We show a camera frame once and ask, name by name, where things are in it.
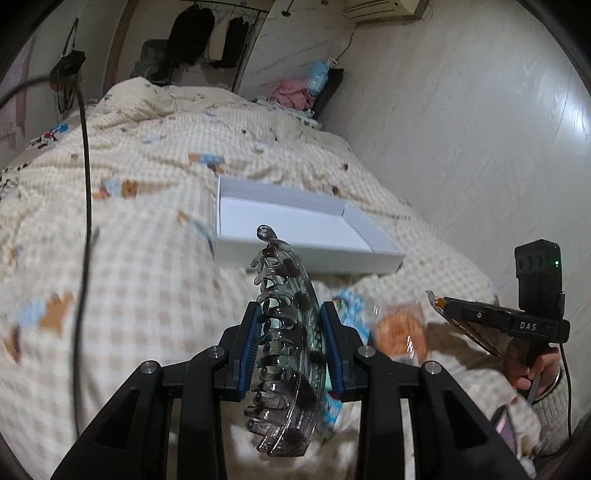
air conditioner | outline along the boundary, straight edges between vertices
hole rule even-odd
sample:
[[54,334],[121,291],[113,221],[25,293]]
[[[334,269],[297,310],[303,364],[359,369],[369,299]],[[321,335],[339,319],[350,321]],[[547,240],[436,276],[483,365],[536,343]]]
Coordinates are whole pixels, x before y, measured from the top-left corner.
[[377,20],[418,20],[428,0],[347,0],[345,15],[356,23]]

pink towel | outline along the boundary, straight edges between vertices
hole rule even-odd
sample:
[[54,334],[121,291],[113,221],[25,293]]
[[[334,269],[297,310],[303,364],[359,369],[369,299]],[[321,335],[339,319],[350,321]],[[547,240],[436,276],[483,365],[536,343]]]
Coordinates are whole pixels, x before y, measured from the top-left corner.
[[282,80],[271,98],[283,106],[296,110],[307,110],[314,105],[316,97],[310,94],[303,80]]

white box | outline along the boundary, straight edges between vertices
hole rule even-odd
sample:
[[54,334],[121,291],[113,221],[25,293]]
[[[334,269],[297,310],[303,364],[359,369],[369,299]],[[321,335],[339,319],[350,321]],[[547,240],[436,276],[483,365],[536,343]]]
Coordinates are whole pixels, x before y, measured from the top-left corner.
[[269,225],[310,273],[391,273],[405,254],[348,200],[220,175],[214,259],[250,268]]

checkered blanket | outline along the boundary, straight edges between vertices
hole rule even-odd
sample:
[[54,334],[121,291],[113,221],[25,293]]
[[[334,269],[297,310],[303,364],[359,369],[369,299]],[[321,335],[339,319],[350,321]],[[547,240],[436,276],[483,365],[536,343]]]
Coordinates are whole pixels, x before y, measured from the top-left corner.
[[[190,359],[239,323],[256,297],[251,273],[214,265],[204,234],[213,230],[220,174],[355,202],[407,258],[391,275],[317,278],[319,298],[346,286],[378,304],[420,299],[433,358],[485,414],[515,398],[491,357],[456,335],[424,295],[491,302],[489,280],[382,187],[341,138],[225,90],[159,88],[142,78],[113,87],[90,117],[89,135],[98,237],[83,326],[86,422],[142,361]],[[223,163],[211,168],[196,160],[203,155]],[[0,204],[0,431],[44,480],[74,442],[70,364],[85,237],[80,128],[4,177],[12,192]],[[510,409],[527,455],[540,425],[519,398]],[[314,441],[298,459],[259,454],[244,407],[222,408],[230,478],[352,477],[358,404],[344,406],[333,438]],[[411,459],[407,449],[409,471]]]

clothing rod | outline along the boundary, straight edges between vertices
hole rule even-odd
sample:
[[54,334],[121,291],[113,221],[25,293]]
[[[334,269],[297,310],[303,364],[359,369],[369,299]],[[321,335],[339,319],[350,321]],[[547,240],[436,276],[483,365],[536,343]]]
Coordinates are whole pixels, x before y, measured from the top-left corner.
[[192,2],[194,4],[217,4],[217,5],[227,5],[229,7],[238,7],[238,8],[246,8],[248,10],[253,10],[255,12],[259,12],[262,14],[269,13],[269,10],[262,10],[261,8],[254,8],[248,7],[247,5],[238,5],[238,4],[231,4],[229,2],[216,2],[214,0],[182,0],[183,2]]

